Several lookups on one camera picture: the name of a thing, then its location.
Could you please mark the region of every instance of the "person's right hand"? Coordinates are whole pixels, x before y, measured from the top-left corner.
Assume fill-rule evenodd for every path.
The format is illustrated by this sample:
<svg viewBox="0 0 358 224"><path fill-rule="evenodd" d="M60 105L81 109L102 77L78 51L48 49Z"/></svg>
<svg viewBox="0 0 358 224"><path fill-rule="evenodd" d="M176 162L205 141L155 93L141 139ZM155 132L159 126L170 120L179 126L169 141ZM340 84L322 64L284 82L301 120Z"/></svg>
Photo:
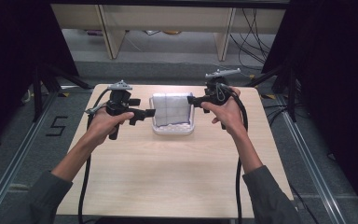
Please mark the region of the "person's right hand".
<svg viewBox="0 0 358 224"><path fill-rule="evenodd" d="M235 91L238 96L240 96L240 90L234 87L230 88ZM223 105L214 105L209 102L202 102L201 107L211 110L216 115L216 118L212 120L212 123L215 124L218 121L222 122L226 126L226 130L229 134L232 135L236 132L243 132L244 127L241 110L232 97L229 97Z"/></svg>

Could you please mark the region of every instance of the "white cloth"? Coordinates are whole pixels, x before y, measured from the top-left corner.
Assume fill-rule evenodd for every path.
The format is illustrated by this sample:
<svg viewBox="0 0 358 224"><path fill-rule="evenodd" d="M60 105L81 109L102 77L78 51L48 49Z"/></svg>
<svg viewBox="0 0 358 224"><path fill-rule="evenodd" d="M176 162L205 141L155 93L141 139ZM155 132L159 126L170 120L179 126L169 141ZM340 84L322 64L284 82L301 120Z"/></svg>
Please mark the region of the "white cloth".
<svg viewBox="0 0 358 224"><path fill-rule="evenodd" d="M187 101L187 96L191 95L193 95L191 92L154 93L152 104L156 109L154 116L156 126L189 123L191 105Z"/></svg>

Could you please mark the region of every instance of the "handheld controller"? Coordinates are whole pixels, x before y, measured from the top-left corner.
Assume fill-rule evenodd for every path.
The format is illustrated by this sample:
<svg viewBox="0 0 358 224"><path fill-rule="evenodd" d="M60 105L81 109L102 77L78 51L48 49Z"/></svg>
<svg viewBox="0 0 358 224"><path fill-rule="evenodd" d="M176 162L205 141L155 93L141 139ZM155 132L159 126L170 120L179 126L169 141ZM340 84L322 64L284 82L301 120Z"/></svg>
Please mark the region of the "handheld controller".
<svg viewBox="0 0 358 224"><path fill-rule="evenodd" d="M132 112L134 116L130 119L130 125L135 125L137 120L145 120L145 118L151 118L155 116L155 109L135 109L130 106L137 106L141 103L140 99L131 99L131 93L127 90L132 90L132 87L127 85L124 81L120 81L116 84L108 87L110 90L109 101L106 102L106 112L111 116L120 115L125 112ZM118 128L120 124L116 125L116 131L109 135L109 139L116 140L118 134Z"/></svg>
<svg viewBox="0 0 358 224"><path fill-rule="evenodd" d="M206 89L205 95L202 97L187 96L187 101L189 104L194 105L195 107L201 107L202 102L210 102L214 105L223 105L228 98L231 96L231 89L228 86L228 82L224 76L235 74L241 70L226 70L219 71L207 74L205 77L210 78L205 84ZM203 109L204 113L209 113L209 110Z"/></svg>

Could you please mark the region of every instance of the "wooden table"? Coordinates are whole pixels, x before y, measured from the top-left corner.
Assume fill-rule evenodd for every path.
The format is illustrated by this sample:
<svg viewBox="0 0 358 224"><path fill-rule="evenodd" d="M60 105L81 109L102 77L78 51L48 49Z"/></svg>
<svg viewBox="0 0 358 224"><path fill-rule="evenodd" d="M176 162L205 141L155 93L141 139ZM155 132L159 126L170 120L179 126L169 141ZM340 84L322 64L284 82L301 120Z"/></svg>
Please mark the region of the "wooden table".
<svg viewBox="0 0 358 224"><path fill-rule="evenodd" d="M92 107L107 85L97 85L87 108ZM193 92L204 95L203 86L132 85L132 98L149 107L157 92ZM283 192L293 200L282 162L256 89L240 88L249 119L249 135L262 162ZM197 108L195 130L187 136L156 135L152 119L120 127L116 141L106 139L92 154L89 185L83 214L119 217L235 218L235 175L238 153L220 124L212 125L213 113ZM72 146L86 131L85 114ZM62 201L58 214L77 214L84 167ZM254 217L249 194L241 181L242 216Z"/></svg>

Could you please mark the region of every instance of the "hand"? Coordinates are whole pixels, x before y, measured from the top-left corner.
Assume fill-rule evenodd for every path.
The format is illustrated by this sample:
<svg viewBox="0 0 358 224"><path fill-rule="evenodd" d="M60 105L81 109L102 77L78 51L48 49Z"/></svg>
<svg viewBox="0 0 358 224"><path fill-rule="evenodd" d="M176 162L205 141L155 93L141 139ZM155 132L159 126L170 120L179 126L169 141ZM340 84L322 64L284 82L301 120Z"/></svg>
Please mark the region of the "hand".
<svg viewBox="0 0 358 224"><path fill-rule="evenodd" d="M240 90L234 87L230 88L240 96ZM218 121L222 122L226 126L226 130L229 134L232 135L235 132L244 130L241 110L232 97L229 97L223 105L214 105L209 102L203 102L201 107L211 110L216 115L216 118L212 120L212 123L215 124Z"/></svg>
<svg viewBox="0 0 358 224"><path fill-rule="evenodd" d="M132 112L111 116L106 112L106 108L103 107L95 114L84 137L92 146L97 147L104 142L107 135L116 131L115 126L118 123L123 124L126 119L131 119L132 117Z"/></svg>

